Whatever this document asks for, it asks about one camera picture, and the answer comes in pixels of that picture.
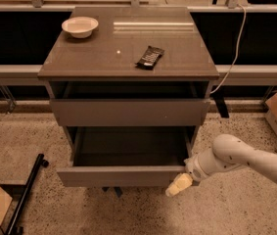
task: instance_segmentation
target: closed drawer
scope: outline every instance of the closed drawer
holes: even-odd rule
[[[78,128],[75,153],[58,174],[65,186],[168,186],[188,158],[193,128]]]
[[[209,99],[53,99],[60,126],[190,126],[206,117]]]

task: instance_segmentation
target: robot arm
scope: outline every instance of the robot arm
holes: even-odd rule
[[[186,161],[186,171],[195,181],[202,181],[214,173],[248,166],[277,183],[277,154],[253,148],[239,138],[222,134],[213,141],[212,148]]]

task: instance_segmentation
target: floor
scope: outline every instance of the floor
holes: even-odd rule
[[[18,102],[11,114],[6,109],[0,102],[0,183],[25,182],[39,153],[50,163],[23,210],[24,234],[277,234],[277,185],[249,168],[216,174],[173,198],[160,187],[122,188],[121,198],[111,189],[66,188],[56,169],[67,165],[69,143],[48,102]],[[211,107],[194,152],[220,133],[277,153],[262,111],[230,108],[230,118],[221,118]]]

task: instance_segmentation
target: table top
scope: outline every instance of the table top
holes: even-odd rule
[[[218,79],[186,8],[76,7],[70,17],[95,18],[99,26],[83,39],[62,31],[40,79]],[[164,54],[152,70],[138,69],[148,46]]]

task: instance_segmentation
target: white bowl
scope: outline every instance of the white bowl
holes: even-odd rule
[[[99,25],[98,21],[87,17],[76,17],[62,23],[62,29],[75,38],[85,38]]]

